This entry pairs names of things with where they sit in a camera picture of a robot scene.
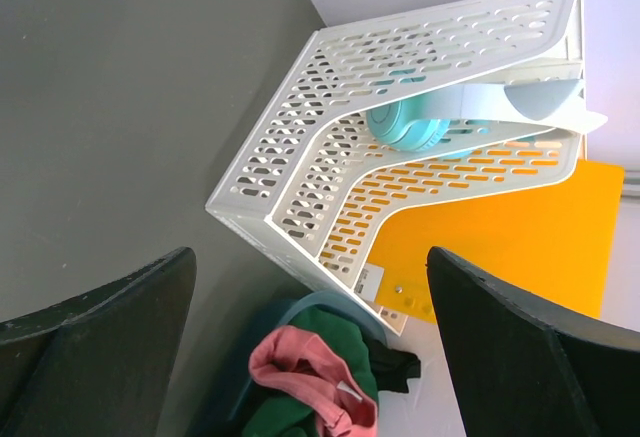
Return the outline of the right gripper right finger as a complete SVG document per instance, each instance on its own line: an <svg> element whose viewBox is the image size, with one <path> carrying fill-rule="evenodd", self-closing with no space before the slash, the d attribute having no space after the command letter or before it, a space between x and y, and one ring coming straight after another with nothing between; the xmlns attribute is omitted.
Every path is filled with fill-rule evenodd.
<svg viewBox="0 0 640 437"><path fill-rule="evenodd" d="M469 436L636 436L639 334L509 284L442 247L426 273Z"/></svg>

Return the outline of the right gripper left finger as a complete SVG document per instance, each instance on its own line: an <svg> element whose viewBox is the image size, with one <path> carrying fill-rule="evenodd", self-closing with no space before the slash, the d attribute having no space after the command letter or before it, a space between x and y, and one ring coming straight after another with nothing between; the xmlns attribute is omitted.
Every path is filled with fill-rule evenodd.
<svg viewBox="0 0 640 437"><path fill-rule="evenodd" d="M153 436L196 281L177 248L1 324L4 436Z"/></svg>

